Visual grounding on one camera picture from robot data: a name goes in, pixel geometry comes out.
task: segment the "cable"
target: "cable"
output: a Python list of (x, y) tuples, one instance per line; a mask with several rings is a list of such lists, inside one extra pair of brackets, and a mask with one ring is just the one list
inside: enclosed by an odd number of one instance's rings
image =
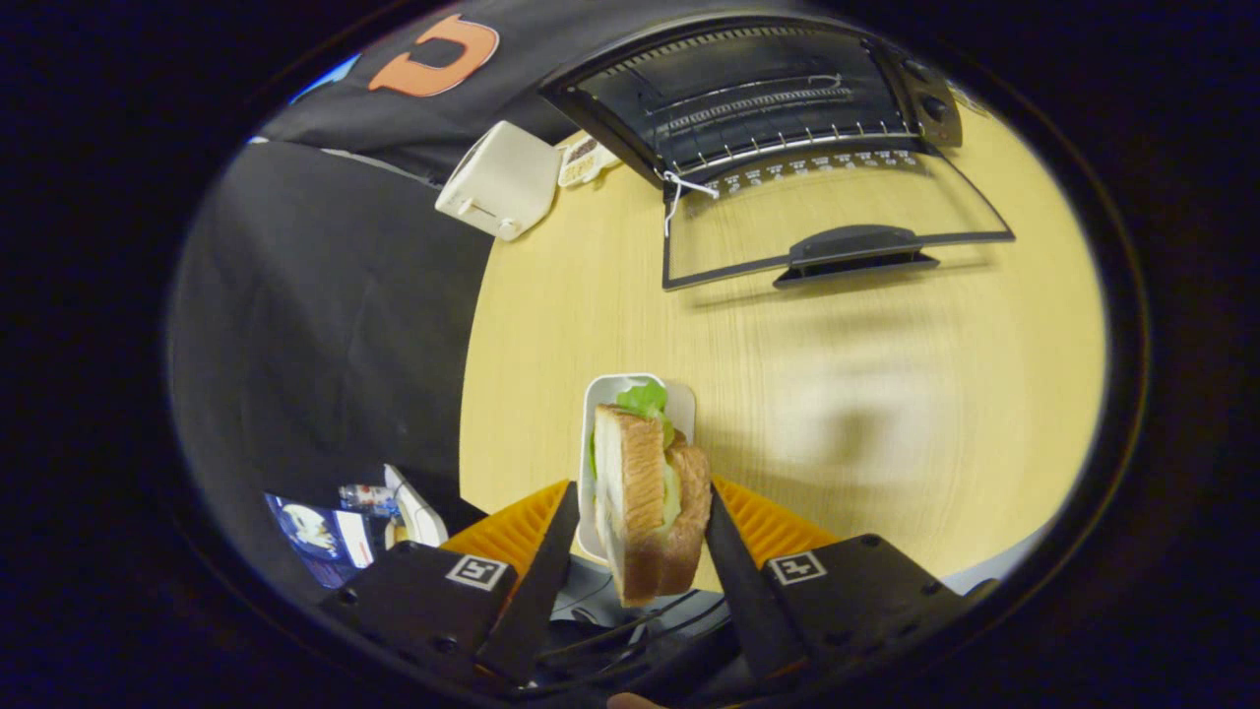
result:
[[(635, 642), (624, 645), (621, 647), (611, 647), (609, 650), (596, 650), (593, 652), (586, 652), (581, 657), (578, 657), (578, 660), (585, 660), (587, 657), (598, 657), (598, 656), (602, 656), (602, 655), (612, 655), (612, 654), (617, 654), (617, 652), (633, 652), (633, 651), (639, 650), (641, 647), (646, 647), (646, 646), (656, 642), (658, 640), (660, 640), (663, 637), (668, 637), (668, 636), (670, 636), (670, 635), (673, 635), (673, 633), (675, 633), (675, 632), (678, 632), (678, 631), (680, 631), (680, 630), (683, 630), (683, 628), (685, 628), (688, 626), (693, 626), (693, 625), (703, 621), (704, 618), (707, 618), (711, 615), (713, 615), (713, 612), (717, 611), (723, 603), (726, 603), (726, 598), (719, 598), (717, 601), (717, 603), (709, 606), (702, 613), (698, 613), (698, 615), (696, 615), (696, 616), (693, 616), (693, 617), (690, 617), (690, 618), (688, 618), (688, 620), (678, 623), (677, 626), (665, 628), (664, 631), (662, 631), (662, 632), (659, 632), (659, 633), (656, 633), (654, 636), (645, 637), (643, 640), (638, 640)], [(563, 665), (552, 665), (551, 662), (546, 662), (546, 660), (539, 660), (539, 662), (541, 664), (546, 664), (549, 669), (563, 667)]]
[(566, 655), (568, 652), (573, 652), (575, 650), (581, 650), (583, 647), (587, 647), (587, 646), (598, 644), (598, 642), (602, 642), (605, 640), (609, 640), (609, 638), (612, 638), (612, 637), (617, 637), (619, 635), (621, 635), (621, 633), (624, 633), (626, 631), (634, 630), (634, 628), (636, 628), (636, 627), (646, 623), (648, 621), (651, 621), (654, 618), (660, 617), (663, 613), (670, 611), (672, 608), (677, 607), (679, 603), (687, 601), (688, 598), (696, 596), (697, 593), (699, 593), (699, 592), (698, 591), (689, 591), (689, 592), (684, 593), (682, 597), (679, 597), (679, 598), (669, 602), (668, 604), (663, 606), (662, 608), (658, 608), (656, 611), (653, 611), (651, 613), (644, 613), (643, 616), (639, 616), (638, 618), (635, 618), (634, 621), (630, 621), (629, 623), (620, 625), (620, 626), (612, 628), (611, 631), (602, 632), (602, 633), (600, 633), (597, 636), (588, 637), (586, 640), (575, 642), (572, 645), (566, 645), (564, 647), (558, 647), (556, 650), (548, 650), (547, 652), (543, 652), (543, 654), (538, 655), (537, 659), (538, 659), (538, 661), (543, 661), (543, 660), (546, 660), (548, 657), (554, 657), (556, 655)]
[(568, 606), (561, 606), (559, 608), (553, 608), (552, 610), (552, 615), (559, 613), (561, 611), (567, 611), (567, 610), (572, 608), (573, 606), (577, 606), (578, 603), (586, 601), (587, 598), (595, 596), (596, 593), (604, 591), (605, 588), (609, 588), (610, 583), (612, 583), (612, 577), (611, 576), (609, 578), (604, 579), (604, 586), (601, 586), (600, 588), (592, 591), (591, 593), (587, 593), (582, 598), (578, 598), (577, 601), (570, 603)]
[(672, 181), (678, 185), (678, 189), (674, 190), (674, 203), (669, 207), (669, 213), (665, 214), (665, 238), (669, 238), (669, 222), (673, 220), (674, 213), (678, 212), (678, 200), (682, 199), (683, 196), (683, 186), (689, 186), (692, 189), (703, 191), (704, 194), (708, 194), (713, 199), (718, 198), (718, 190), (711, 186), (704, 186), (703, 184), (696, 184), (694, 181), (687, 181), (685, 179), (674, 174), (673, 170), (665, 170), (665, 174), (662, 176), (665, 178), (665, 181)]
[(612, 670), (601, 670), (593, 675), (587, 675), (585, 678), (578, 678), (576, 680), (564, 680), (562, 683), (549, 684), (546, 686), (529, 686), (529, 688), (515, 689), (507, 693), (507, 695), (509, 698), (522, 698), (522, 696), (538, 696), (541, 694), (551, 694), (553, 691), (563, 691), (566, 689), (573, 689), (576, 686), (597, 684), (616, 678), (619, 675), (625, 675), (650, 666), (651, 666), (650, 661), (641, 660), (639, 662), (633, 662), (630, 665), (624, 665), (621, 667), (616, 667)]

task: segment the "light wood tabletop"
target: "light wood tabletop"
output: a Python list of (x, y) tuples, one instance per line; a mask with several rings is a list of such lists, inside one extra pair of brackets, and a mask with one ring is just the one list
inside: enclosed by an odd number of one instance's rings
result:
[[(964, 145), (945, 154), (1017, 241), (929, 248), (941, 261), (929, 271), (790, 290), (766, 271), (667, 292), (659, 189), (625, 165), (562, 189), (543, 222), (490, 252), (464, 382), (461, 495), (494, 513), (576, 479), (587, 384), (653, 373), (694, 393), (714, 474), (842, 539), (877, 533), (940, 577), (1037, 530), (1092, 440), (1102, 300), (1052, 176), (998, 120), (960, 112)], [(675, 241), (708, 228), (709, 253), (733, 262), (781, 253), (820, 223), (924, 233), (960, 212), (982, 218), (901, 184), (912, 178), (834, 171), (810, 184), (843, 185), (844, 199), (804, 198), (815, 186), (801, 181), (708, 214), (694, 203)], [(721, 588), (707, 550), (696, 586)]]

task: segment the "lettuce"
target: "lettuce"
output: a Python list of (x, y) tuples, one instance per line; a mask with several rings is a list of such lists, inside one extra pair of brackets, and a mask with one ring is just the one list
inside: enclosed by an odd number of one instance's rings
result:
[(667, 402), (669, 402), (669, 393), (654, 382), (627, 389), (617, 395), (617, 407), (644, 419), (660, 419), (665, 429), (665, 448), (669, 448), (674, 443), (674, 424), (665, 417)]

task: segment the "black fabric backdrop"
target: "black fabric backdrop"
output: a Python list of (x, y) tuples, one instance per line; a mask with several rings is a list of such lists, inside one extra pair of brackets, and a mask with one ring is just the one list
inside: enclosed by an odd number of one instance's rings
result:
[[(575, 130), (534, 91), (557, 65), (658, 21), (728, 6), (605, 4), (602, 21), (590, 23), (580, 21), (590, 3), (455, 4), (372, 44), (345, 78), (278, 112), (258, 131), (268, 142), (228, 166), (193, 222), (173, 290), (170, 392), (207, 508), (268, 583), (302, 602), (326, 594), (278, 533), (263, 491), (336, 506), (338, 486), (379, 482), (391, 463), (452, 533), (480, 515), (457, 497), (459, 412), (491, 237), (438, 214), (422, 181), (320, 149), (440, 184), (499, 120), (551, 141)], [(452, 44), (415, 40), (456, 13), (500, 35), (481, 68), (433, 97), (368, 91), (403, 52), (452, 60)]]

